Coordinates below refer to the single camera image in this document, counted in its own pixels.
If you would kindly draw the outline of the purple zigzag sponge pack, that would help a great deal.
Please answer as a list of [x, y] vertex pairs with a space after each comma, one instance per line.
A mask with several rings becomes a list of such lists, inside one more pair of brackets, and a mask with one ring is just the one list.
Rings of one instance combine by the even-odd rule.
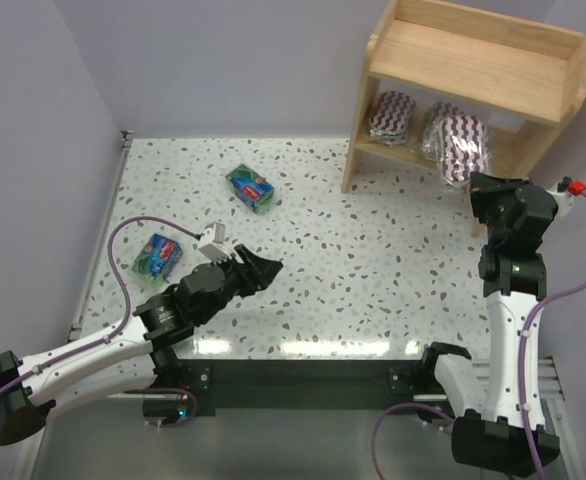
[[463, 114], [463, 111], [456, 105], [438, 101], [432, 104], [427, 110], [423, 120], [423, 130], [420, 139], [422, 154], [430, 161], [437, 159], [438, 149], [438, 125], [445, 118]]
[[476, 116], [453, 115], [439, 121], [436, 160], [443, 181], [464, 188], [474, 172], [487, 173], [490, 153], [486, 125]]
[[369, 117], [369, 137], [391, 147], [404, 145], [415, 109], [416, 102], [408, 94], [383, 92]]

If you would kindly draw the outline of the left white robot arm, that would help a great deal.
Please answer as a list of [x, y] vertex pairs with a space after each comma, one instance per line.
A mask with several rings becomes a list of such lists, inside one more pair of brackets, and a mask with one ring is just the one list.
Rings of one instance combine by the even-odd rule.
[[0, 446], [40, 431], [61, 412], [61, 395], [71, 386], [126, 360], [167, 351], [234, 298], [266, 290], [282, 268], [238, 245], [230, 257], [195, 267], [121, 321], [80, 341], [23, 358], [1, 353]]

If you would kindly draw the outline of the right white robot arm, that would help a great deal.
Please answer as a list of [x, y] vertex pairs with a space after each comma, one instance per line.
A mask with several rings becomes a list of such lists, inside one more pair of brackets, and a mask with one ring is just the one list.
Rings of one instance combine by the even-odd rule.
[[456, 462], [527, 478], [557, 459], [560, 440], [548, 432], [538, 387], [538, 337], [547, 269], [538, 249], [559, 212], [555, 194], [528, 179], [474, 172], [474, 217], [487, 242], [478, 264], [490, 322], [487, 385], [467, 349], [442, 342], [425, 348], [415, 381], [439, 386], [455, 414]]

